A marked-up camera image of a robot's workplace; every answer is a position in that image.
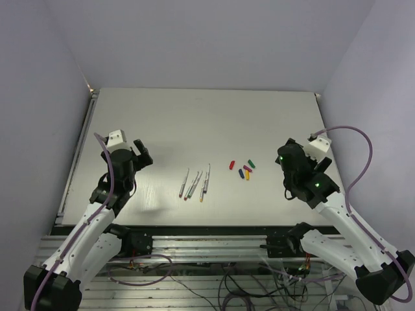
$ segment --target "gray wall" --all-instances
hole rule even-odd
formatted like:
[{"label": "gray wall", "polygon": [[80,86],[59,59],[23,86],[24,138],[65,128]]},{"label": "gray wall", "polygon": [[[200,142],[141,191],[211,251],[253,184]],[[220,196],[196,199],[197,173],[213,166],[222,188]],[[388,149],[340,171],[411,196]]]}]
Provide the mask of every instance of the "gray wall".
[{"label": "gray wall", "polygon": [[2,310],[58,210],[89,89],[42,0],[0,0]]},{"label": "gray wall", "polygon": [[[386,239],[415,251],[415,2],[377,0],[323,93],[328,126],[349,124],[373,141],[373,163],[351,202]],[[345,185],[368,147],[347,130],[331,134]],[[399,296],[406,297],[407,289]],[[414,310],[395,304],[395,310]]]},{"label": "gray wall", "polygon": [[322,92],[374,0],[47,0],[93,88]]}]

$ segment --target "white tabletop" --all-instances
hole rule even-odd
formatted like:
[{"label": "white tabletop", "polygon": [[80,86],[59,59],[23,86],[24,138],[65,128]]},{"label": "white tabletop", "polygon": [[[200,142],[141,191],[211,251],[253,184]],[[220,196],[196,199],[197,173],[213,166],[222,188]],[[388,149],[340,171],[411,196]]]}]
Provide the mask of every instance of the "white tabletop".
[{"label": "white tabletop", "polygon": [[[94,132],[122,129],[128,142],[141,139],[154,164],[136,174],[137,192],[117,219],[123,225],[330,225],[306,203],[284,198],[277,149],[289,137],[305,144],[324,127],[313,93],[200,89],[104,88],[99,93],[73,182],[64,205],[64,225],[76,224],[106,171]],[[250,180],[238,170],[251,159]],[[233,170],[230,162],[236,161]],[[179,199],[211,163],[209,189],[199,202]],[[327,174],[340,187],[335,162]]]}]

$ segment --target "marker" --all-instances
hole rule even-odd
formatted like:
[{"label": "marker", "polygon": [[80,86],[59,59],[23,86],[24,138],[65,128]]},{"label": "marker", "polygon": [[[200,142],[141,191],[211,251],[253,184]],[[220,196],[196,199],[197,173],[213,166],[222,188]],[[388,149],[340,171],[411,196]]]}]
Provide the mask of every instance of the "marker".
[{"label": "marker", "polygon": [[209,172],[206,172],[205,182],[203,184],[204,193],[208,193],[209,179],[210,179],[210,163],[209,163]]},{"label": "marker", "polygon": [[249,173],[252,173],[252,170],[249,167],[247,167],[246,165],[244,165],[244,169],[249,171]]},{"label": "marker", "polygon": [[203,182],[203,187],[200,189],[200,198],[199,198],[200,203],[203,202],[203,197],[205,194],[205,187],[206,187],[206,179]]},{"label": "marker", "polygon": [[184,187],[186,187],[187,177],[189,176],[189,171],[190,171],[190,169],[187,168],[187,174],[186,174],[186,176],[184,176],[182,186],[180,187],[179,198],[181,198],[183,196]]},{"label": "marker", "polygon": [[193,185],[195,184],[195,181],[196,181],[196,179],[197,179],[197,176],[199,176],[199,171],[197,172],[197,175],[196,175],[196,178],[191,182],[191,184],[190,184],[190,186],[189,186],[189,188],[187,189],[187,191],[186,191],[186,195],[184,196],[184,200],[186,201],[187,200],[187,198],[189,197],[189,194],[190,194],[190,192],[191,192],[191,190],[192,190],[192,187],[193,187]]},{"label": "marker", "polygon": [[197,187],[197,184],[199,183],[200,178],[202,178],[202,174],[203,174],[203,171],[201,171],[201,173],[199,175],[199,178],[197,178],[196,181],[195,181],[195,183],[193,184],[192,190],[190,190],[190,193],[187,196],[189,199],[192,197],[193,193],[195,192],[196,187]]}]

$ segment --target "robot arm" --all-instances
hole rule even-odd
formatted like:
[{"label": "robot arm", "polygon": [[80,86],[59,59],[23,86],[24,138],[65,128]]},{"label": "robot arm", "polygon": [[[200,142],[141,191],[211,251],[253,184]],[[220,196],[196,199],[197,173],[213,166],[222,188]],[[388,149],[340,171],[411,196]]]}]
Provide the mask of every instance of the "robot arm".
[{"label": "robot arm", "polygon": [[[284,171],[284,186],[292,198],[306,202],[315,212],[329,220],[351,245],[347,248],[322,235],[311,225],[301,223],[289,231],[288,242],[293,251],[300,250],[316,255],[351,277],[363,296],[377,305],[383,304],[405,283],[396,264],[386,254],[389,252],[409,275],[415,257],[409,251],[398,252],[385,241],[351,207],[346,209],[344,195],[338,185],[324,171],[331,160],[325,157],[331,141],[322,135],[312,137],[307,146],[289,139],[278,149],[276,162]],[[381,249],[352,219],[358,221],[376,239]]]},{"label": "robot arm", "polygon": [[[49,280],[36,304],[37,311],[75,311],[82,299],[82,291],[92,278],[114,256],[128,251],[123,243],[129,239],[129,230],[113,224],[113,220],[126,202],[135,185],[135,174],[151,165],[152,159],[140,140],[134,141],[140,151],[136,155],[126,142],[123,131],[117,130],[105,138],[113,168],[113,194],[105,208],[96,214],[110,193],[110,181],[105,173],[92,192],[82,219],[65,242],[47,259],[41,268],[31,266],[23,278],[25,308],[30,310],[40,284],[51,270]],[[73,243],[61,257],[63,249]],[[58,260],[59,265],[53,269]]]}]

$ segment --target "purple cable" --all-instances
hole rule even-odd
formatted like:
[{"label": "purple cable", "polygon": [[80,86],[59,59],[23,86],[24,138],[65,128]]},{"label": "purple cable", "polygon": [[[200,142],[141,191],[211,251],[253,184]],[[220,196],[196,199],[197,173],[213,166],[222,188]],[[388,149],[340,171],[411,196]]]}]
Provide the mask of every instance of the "purple cable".
[{"label": "purple cable", "polygon": [[[291,307],[291,306],[282,306],[281,308],[282,308],[282,309],[288,309],[288,310],[294,310],[294,311],[298,311],[298,310],[299,310],[299,309],[297,309],[297,308],[293,308],[293,307]],[[265,311],[271,311],[271,310],[281,309],[281,308],[280,308],[280,307],[278,307],[278,306],[273,306],[273,307],[271,307],[271,308],[266,309]]]},{"label": "purple cable", "polygon": [[[105,199],[104,203],[87,219],[88,223],[90,223],[92,221],[92,219],[94,219],[106,207],[106,205],[110,201],[110,199],[112,197],[112,194],[114,192],[114,171],[113,171],[113,168],[112,168],[110,153],[108,152],[108,150],[105,147],[104,139],[100,135],[98,135],[97,133],[94,133],[94,136],[97,138],[99,144],[101,145],[101,148],[104,150],[106,162],[108,164],[108,169],[110,171],[110,193],[108,193],[108,196]],[[59,256],[59,259],[57,259],[55,261],[55,263],[53,264],[51,269],[47,272],[45,278],[40,283],[38,290],[34,294],[33,301],[32,301],[32,306],[30,307],[30,311],[36,311],[36,305],[38,304],[39,296],[40,296],[43,288],[45,287],[46,282],[51,277],[53,271],[60,265],[62,259],[66,256],[67,252],[71,249],[72,245],[77,241],[78,237],[80,236],[81,232],[85,229],[86,226],[87,225],[85,223],[83,223],[79,227],[78,231],[72,236],[71,240],[67,243],[67,245],[64,248],[63,252],[61,252],[61,254]]]},{"label": "purple cable", "polygon": [[144,284],[128,283],[128,282],[118,281],[118,280],[114,279],[111,276],[111,274],[110,274],[111,268],[110,267],[107,267],[107,270],[106,270],[107,271],[107,274],[108,274],[108,278],[111,281],[113,281],[115,283],[118,283],[118,284],[127,285],[127,286],[136,286],[136,287],[149,286],[149,285],[153,285],[153,284],[159,283],[162,280],[164,280],[166,277],[168,277],[171,274],[171,272],[172,272],[172,269],[173,269],[173,261],[168,256],[161,255],[161,254],[149,254],[149,255],[143,255],[143,256],[137,256],[137,257],[114,258],[114,259],[112,259],[110,261],[118,261],[118,260],[128,260],[128,261],[130,261],[130,260],[143,259],[143,258],[151,258],[151,257],[161,257],[161,258],[167,259],[170,262],[170,267],[169,267],[168,272],[163,277],[161,277],[158,280],[155,280],[155,281],[152,281],[152,282],[149,282],[149,283],[144,283]]},{"label": "purple cable", "polygon": [[[346,194],[344,196],[345,197],[345,202],[346,202],[346,209],[347,209],[348,213],[351,213],[351,208],[350,208],[350,203],[349,203],[350,190],[354,185],[356,185],[356,183],[363,177],[363,175],[368,170],[369,165],[372,162],[372,156],[373,156],[374,148],[373,148],[372,142],[371,142],[370,138],[367,136],[367,134],[364,133],[362,130],[360,130],[358,128],[355,128],[354,126],[347,126],[347,125],[334,126],[332,128],[325,128],[323,130],[320,130],[320,131],[314,133],[313,135],[318,136],[320,134],[329,132],[331,130],[337,130],[339,128],[345,128],[345,129],[353,130],[353,131],[356,131],[356,132],[360,133],[366,139],[366,141],[368,142],[368,145],[369,145],[369,158],[368,158],[368,161],[367,161],[366,165],[364,166],[362,172],[357,176],[357,178],[346,189]],[[351,219],[353,219],[353,221],[375,242],[375,244],[380,249],[382,249],[382,251],[385,250],[385,246],[380,241],[378,241],[378,239],[376,239],[376,237],[374,237],[369,230],[367,230],[367,228],[359,221],[359,219],[357,219],[357,217],[355,215],[351,214]],[[393,300],[396,300],[396,301],[400,302],[400,303],[409,303],[412,300],[412,296],[413,296],[412,285],[409,281],[409,277],[406,274],[405,270],[402,268],[401,264],[396,260],[396,258],[389,251],[385,251],[385,253],[388,255],[388,257],[390,259],[392,259],[392,262],[396,265],[396,267],[398,268],[399,272],[402,274],[402,276],[403,276],[403,278],[404,278],[404,280],[405,280],[405,282],[408,286],[408,297],[407,298],[402,299],[402,298],[398,298],[396,296],[392,296],[391,298]]]},{"label": "purple cable", "polygon": [[246,311],[253,311],[253,310],[255,310],[254,305],[252,304],[251,299],[249,299],[249,297],[235,296],[235,295],[232,295],[231,293],[229,293],[223,299],[221,311],[226,311],[226,307],[227,307],[228,303],[232,299],[235,299],[235,298],[242,299],[242,301],[245,303]]}]

